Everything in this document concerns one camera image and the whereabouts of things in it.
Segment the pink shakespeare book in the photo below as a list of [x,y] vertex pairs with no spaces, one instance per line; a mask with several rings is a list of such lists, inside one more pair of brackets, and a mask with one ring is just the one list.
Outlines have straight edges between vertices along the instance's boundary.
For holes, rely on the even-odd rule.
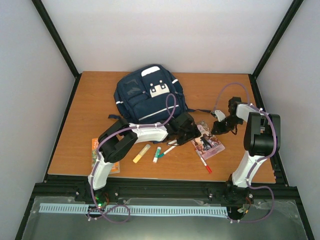
[[205,121],[199,121],[196,125],[201,135],[191,140],[191,143],[205,161],[225,150],[225,146],[211,133]]

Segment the navy blue backpack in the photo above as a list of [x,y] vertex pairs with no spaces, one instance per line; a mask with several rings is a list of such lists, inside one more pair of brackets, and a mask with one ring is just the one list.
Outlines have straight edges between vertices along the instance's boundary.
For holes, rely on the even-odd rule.
[[144,66],[124,76],[116,85],[114,100],[119,115],[110,119],[126,119],[133,124],[153,124],[168,119],[174,110],[176,118],[188,108],[179,80],[160,64]]

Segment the orange treehouse book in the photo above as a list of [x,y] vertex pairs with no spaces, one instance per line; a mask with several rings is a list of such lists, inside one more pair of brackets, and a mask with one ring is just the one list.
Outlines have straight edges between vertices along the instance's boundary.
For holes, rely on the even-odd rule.
[[[98,142],[98,138],[93,138],[91,140],[91,158],[92,158],[92,164],[91,167],[93,168],[97,159],[98,159],[98,155],[97,155],[97,147],[99,145]],[[110,171],[110,174],[117,174],[120,173],[120,163],[116,162],[113,164],[112,169]]]

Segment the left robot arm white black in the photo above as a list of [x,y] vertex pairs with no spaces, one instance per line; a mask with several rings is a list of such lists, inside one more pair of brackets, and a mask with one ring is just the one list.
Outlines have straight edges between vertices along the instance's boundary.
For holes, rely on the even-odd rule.
[[134,124],[121,118],[99,138],[96,161],[88,176],[86,195],[92,201],[103,198],[107,178],[114,163],[121,161],[137,143],[176,141],[178,146],[201,136],[194,118],[187,112],[164,122]]

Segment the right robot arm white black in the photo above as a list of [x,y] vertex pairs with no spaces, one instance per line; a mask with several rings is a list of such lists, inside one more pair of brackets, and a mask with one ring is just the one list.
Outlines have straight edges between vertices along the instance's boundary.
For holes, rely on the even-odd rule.
[[238,125],[246,123],[244,156],[227,180],[222,194],[228,203],[235,204],[249,197],[249,188],[258,169],[280,149],[281,117],[267,113],[253,103],[242,102],[240,97],[232,97],[228,101],[228,112],[226,116],[214,108],[211,115],[217,121],[213,123],[211,134],[217,136],[231,132],[236,135]]

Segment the purple cap marker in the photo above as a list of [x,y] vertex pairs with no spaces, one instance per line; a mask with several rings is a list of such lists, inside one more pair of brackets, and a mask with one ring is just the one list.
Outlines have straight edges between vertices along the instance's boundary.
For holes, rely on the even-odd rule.
[[178,146],[178,142],[177,142],[177,140],[173,140],[173,141],[168,142],[167,145],[169,145],[169,146]]

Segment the green cap marker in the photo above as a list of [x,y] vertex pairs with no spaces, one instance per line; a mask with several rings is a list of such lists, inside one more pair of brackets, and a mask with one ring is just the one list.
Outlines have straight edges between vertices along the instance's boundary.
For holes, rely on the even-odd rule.
[[170,148],[168,148],[167,150],[165,150],[163,153],[161,153],[158,158],[162,158],[163,156],[165,156],[167,153],[169,153],[170,151],[172,151],[174,148],[176,147],[176,145],[172,145]]

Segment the green white glue stick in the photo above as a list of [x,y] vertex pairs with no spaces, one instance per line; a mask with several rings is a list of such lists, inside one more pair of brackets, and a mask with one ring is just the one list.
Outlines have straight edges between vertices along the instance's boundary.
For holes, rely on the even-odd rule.
[[160,153],[161,153],[161,147],[158,146],[156,148],[155,155],[154,155],[153,160],[152,160],[153,163],[157,163]]

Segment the red marker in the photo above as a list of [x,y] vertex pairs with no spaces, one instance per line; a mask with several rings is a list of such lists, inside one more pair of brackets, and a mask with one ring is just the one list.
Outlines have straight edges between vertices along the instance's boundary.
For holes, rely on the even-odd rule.
[[206,168],[206,170],[208,171],[209,174],[212,173],[212,170],[210,169],[210,167],[207,165],[206,161],[201,157],[200,158],[201,162],[203,163],[204,167]]

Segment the yellow highlighter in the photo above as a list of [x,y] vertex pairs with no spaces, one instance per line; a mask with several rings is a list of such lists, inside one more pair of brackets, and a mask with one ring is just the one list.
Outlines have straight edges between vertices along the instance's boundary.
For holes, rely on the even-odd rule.
[[150,145],[146,144],[144,148],[134,157],[132,160],[135,164],[145,155],[145,153],[150,149]]

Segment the metal front plate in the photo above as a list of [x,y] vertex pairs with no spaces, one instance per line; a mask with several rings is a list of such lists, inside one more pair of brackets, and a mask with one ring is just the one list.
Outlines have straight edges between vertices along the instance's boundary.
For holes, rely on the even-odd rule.
[[[259,200],[242,220],[209,216],[131,216],[39,213],[41,203],[86,204],[72,197],[38,197],[23,240],[305,240],[307,233],[295,201]],[[129,206],[222,207],[195,199],[131,198]]]

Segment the left rear frame post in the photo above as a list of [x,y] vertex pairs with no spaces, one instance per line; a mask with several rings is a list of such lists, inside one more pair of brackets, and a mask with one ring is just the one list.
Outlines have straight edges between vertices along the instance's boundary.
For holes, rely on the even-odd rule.
[[74,79],[77,80],[81,75],[77,70],[77,67],[74,64],[58,30],[56,29],[45,5],[41,0],[31,0],[33,3],[37,13],[39,14],[42,22],[44,23],[46,29],[48,30],[52,40],[54,41],[55,45],[57,46],[60,54],[62,55],[66,65],[68,66],[71,74],[73,75]]

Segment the frame post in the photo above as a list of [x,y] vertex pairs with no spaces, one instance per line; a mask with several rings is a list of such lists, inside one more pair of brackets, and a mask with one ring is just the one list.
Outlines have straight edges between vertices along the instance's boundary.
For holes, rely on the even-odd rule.
[[290,23],[292,22],[293,18],[295,17],[296,13],[298,12],[303,2],[304,0],[293,0],[292,3],[290,4],[277,30],[275,31],[273,37],[271,38],[267,48],[265,49],[263,55],[261,56],[257,66],[255,67],[253,73],[250,75],[251,81],[256,81],[257,78],[259,77],[260,73],[262,72],[263,68],[267,64],[272,53],[276,49],[278,43],[282,39],[284,33],[286,32],[287,28],[289,27]]
[[74,64],[58,30],[56,29],[45,5],[41,0],[31,0],[33,3],[37,13],[39,14],[42,22],[44,23],[46,29],[48,30],[52,40],[54,41],[55,45],[57,46],[60,54],[62,55],[66,65],[68,66],[71,74],[73,75],[74,79],[77,80],[81,75],[77,70],[77,67]]

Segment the right rear frame post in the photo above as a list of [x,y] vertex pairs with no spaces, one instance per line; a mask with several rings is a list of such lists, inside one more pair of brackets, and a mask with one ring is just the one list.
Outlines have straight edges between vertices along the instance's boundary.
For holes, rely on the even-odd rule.
[[290,4],[277,30],[275,31],[273,37],[271,38],[267,48],[265,49],[263,55],[261,56],[257,66],[255,67],[253,73],[250,75],[251,81],[256,81],[257,78],[259,77],[260,73],[262,72],[263,68],[267,64],[272,53],[276,49],[278,43],[282,39],[284,33],[286,32],[287,28],[289,27],[290,23],[292,22],[293,18],[295,17],[296,13],[298,12],[303,2],[304,0],[293,0],[292,3]]

